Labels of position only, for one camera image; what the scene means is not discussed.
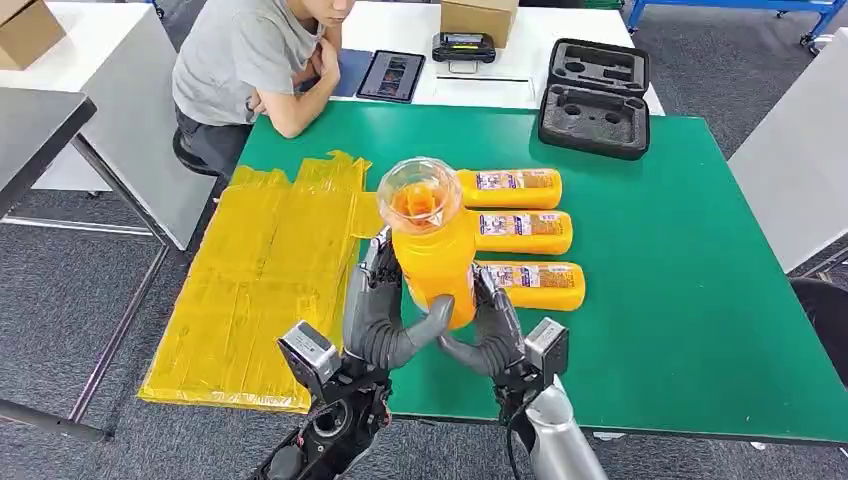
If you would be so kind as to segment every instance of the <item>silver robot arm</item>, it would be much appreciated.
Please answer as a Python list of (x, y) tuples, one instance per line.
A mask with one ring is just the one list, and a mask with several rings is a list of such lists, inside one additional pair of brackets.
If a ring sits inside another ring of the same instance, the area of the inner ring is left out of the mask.
[(510, 440), (517, 434), (538, 480), (607, 480), (559, 379), (566, 368), (568, 330), (545, 318), (524, 346), (525, 358), (494, 377), (500, 420)]
[(535, 432), (533, 445), (525, 446), (538, 480), (607, 480), (574, 420), (574, 409), (559, 377), (530, 402), (525, 415)]

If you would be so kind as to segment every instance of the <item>orange bottle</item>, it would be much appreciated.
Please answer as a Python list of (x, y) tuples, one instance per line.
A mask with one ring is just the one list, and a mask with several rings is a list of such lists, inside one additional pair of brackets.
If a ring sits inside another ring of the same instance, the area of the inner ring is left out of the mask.
[(586, 297), (580, 265), (568, 262), (477, 262), (489, 270), (512, 304), (521, 308), (576, 310)]
[(571, 217), (554, 210), (472, 212), (481, 252), (562, 255), (571, 246)]
[(460, 170), (466, 207), (551, 209), (562, 197), (562, 177), (552, 168)]
[(377, 204), (415, 303), (426, 310), (435, 297), (453, 295), (449, 328), (471, 322), (477, 218), (462, 205), (456, 172), (433, 158), (404, 160), (380, 180)]

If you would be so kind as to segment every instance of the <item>tablet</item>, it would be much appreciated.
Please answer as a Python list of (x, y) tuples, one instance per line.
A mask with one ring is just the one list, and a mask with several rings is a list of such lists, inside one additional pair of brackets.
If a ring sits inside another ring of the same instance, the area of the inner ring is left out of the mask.
[(409, 103), (418, 85), (424, 55), (377, 50), (356, 96), (387, 102)]

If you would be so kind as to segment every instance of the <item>black pants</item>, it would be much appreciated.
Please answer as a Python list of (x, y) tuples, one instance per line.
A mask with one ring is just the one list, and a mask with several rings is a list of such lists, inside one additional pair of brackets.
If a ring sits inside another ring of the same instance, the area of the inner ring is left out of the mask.
[(223, 125), (215, 127), (196, 122), (179, 108), (177, 125), (190, 153), (197, 155), (209, 167), (229, 180), (247, 143), (253, 125)]

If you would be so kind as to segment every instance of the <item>black table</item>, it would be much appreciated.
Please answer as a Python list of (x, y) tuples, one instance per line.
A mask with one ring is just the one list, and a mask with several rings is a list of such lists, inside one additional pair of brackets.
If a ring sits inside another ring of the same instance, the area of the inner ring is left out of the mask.
[[(81, 423), (89, 402), (126, 336), (145, 294), (168, 251), (174, 246), (147, 210), (133, 198), (95, 148), (81, 133), (97, 108), (82, 93), (0, 88), (0, 219), (2, 223), (155, 237), (161, 244), (127, 309), (103, 348), (97, 365), (67, 417), (61, 417), (0, 399), (0, 417), (35, 425), (85, 440), (99, 441), (111, 434)], [(144, 222), (146, 228), (6, 215), (15, 202), (47, 170), (56, 155), (71, 144), (103, 180)]]

